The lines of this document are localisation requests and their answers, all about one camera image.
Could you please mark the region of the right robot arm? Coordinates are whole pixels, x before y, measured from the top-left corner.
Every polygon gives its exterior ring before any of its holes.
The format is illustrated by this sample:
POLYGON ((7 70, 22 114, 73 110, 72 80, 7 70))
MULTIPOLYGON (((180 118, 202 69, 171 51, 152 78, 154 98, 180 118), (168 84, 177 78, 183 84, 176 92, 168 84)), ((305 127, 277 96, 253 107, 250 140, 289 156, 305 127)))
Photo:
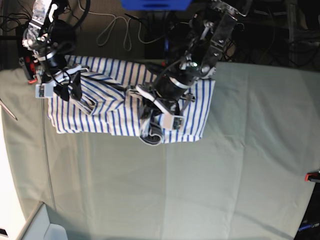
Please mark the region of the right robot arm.
POLYGON ((35 63, 35 96, 39 99, 57 95, 68 102, 82 98, 81 74, 87 68, 77 63, 69 65, 65 56, 76 47, 76 30, 86 19, 91 1, 85 2, 84 12, 74 25, 59 18, 68 3, 67 0, 36 0, 22 35, 22 46, 32 52, 35 63))

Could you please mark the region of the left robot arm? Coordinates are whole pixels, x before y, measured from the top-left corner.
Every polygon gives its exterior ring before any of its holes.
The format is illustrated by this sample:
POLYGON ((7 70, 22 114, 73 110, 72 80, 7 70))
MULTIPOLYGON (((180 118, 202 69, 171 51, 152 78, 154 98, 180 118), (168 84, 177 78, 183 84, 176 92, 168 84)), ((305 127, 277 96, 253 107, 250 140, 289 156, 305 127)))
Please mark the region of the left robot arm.
POLYGON ((190 93, 197 82, 215 74, 239 17, 247 16, 250 0, 209 0, 183 26, 176 12, 162 5, 163 17, 148 18, 146 30, 164 41, 164 66, 149 63, 156 74, 152 83, 136 87, 142 97, 142 130, 180 130, 193 127, 205 118, 205 95, 190 93))

